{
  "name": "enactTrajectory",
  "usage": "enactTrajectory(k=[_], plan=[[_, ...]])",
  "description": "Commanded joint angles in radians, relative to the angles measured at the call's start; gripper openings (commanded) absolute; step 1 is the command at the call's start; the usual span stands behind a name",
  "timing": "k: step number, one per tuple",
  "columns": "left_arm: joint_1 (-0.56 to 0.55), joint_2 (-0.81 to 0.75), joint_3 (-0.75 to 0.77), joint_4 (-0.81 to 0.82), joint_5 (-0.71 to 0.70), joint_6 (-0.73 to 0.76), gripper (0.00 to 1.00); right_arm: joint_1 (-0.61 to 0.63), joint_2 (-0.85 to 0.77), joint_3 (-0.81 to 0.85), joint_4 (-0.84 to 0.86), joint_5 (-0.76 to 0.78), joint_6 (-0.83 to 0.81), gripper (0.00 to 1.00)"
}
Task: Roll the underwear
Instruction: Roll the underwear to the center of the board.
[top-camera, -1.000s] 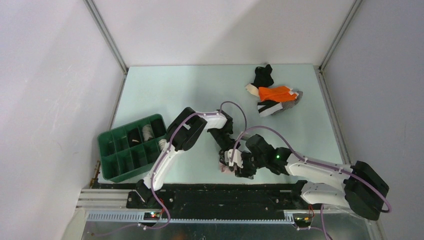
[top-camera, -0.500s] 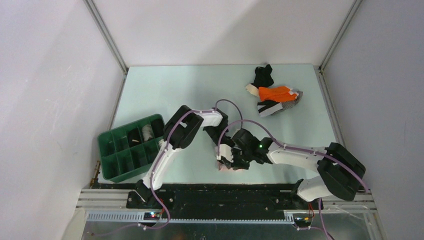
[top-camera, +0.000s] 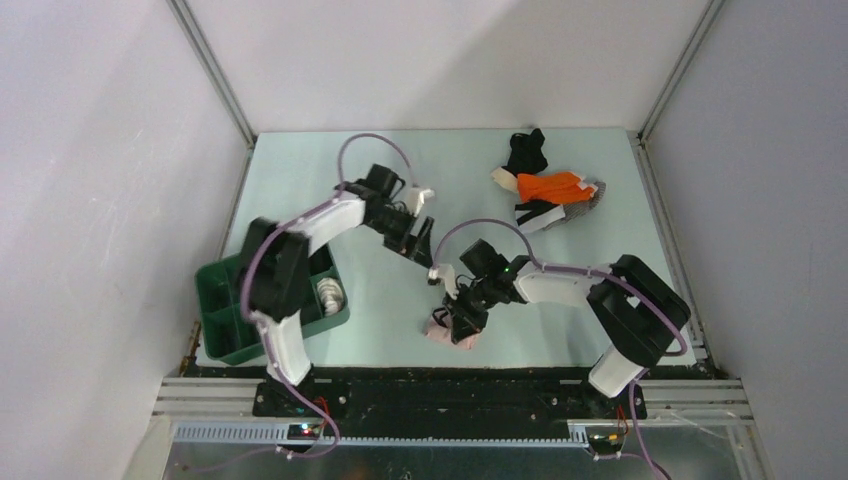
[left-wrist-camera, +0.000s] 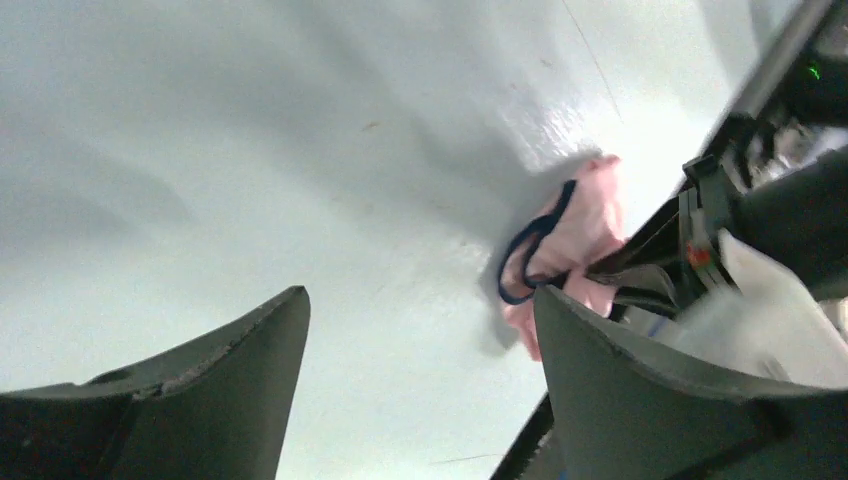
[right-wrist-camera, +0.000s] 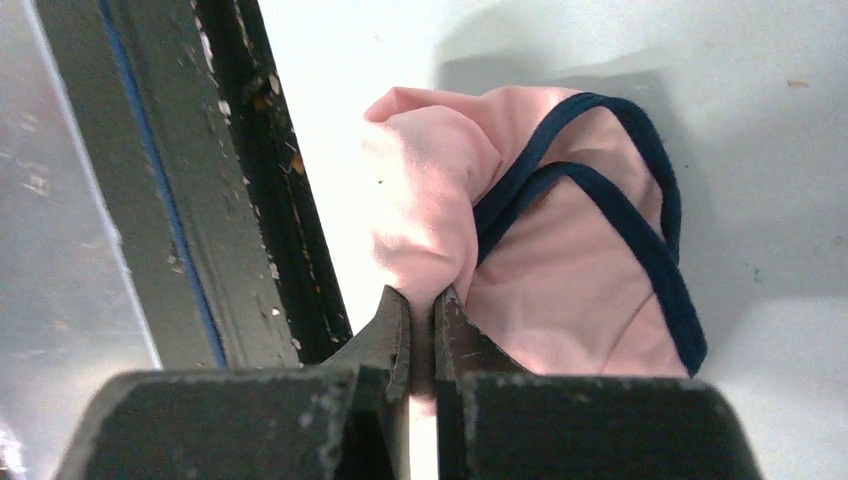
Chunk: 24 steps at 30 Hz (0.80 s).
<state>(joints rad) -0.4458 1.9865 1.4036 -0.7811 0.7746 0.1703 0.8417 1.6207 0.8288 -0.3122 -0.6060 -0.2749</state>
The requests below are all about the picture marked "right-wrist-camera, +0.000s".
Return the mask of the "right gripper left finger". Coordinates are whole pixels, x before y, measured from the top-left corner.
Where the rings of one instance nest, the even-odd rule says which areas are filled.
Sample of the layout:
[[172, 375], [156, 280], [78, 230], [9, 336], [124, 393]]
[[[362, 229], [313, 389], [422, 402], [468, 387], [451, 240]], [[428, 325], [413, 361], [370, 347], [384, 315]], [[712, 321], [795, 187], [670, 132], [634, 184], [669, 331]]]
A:
[[386, 286], [372, 320], [326, 366], [355, 371], [338, 479], [408, 479], [411, 314]]

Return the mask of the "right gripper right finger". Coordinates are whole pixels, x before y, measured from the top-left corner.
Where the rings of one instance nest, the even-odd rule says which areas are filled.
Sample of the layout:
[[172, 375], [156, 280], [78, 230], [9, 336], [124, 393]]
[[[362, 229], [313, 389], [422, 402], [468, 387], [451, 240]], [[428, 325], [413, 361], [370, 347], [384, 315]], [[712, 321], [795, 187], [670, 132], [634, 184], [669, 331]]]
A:
[[445, 289], [434, 302], [435, 396], [438, 474], [463, 479], [466, 474], [463, 406], [459, 381], [466, 373], [525, 373], [468, 316], [457, 289]]

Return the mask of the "light pink underwear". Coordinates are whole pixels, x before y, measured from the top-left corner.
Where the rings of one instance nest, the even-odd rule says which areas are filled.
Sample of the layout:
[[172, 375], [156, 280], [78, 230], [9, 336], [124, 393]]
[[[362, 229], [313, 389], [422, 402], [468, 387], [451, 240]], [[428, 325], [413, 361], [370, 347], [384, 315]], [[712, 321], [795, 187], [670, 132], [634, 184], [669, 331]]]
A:
[[412, 312], [415, 399], [435, 396], [431, 317], [448, 288], [536, 374], [700, 370], [679, 187], [635, 103], [555, 87], [395, 87], [365, 112], [362, 146], [377, 180], [374, 259]]

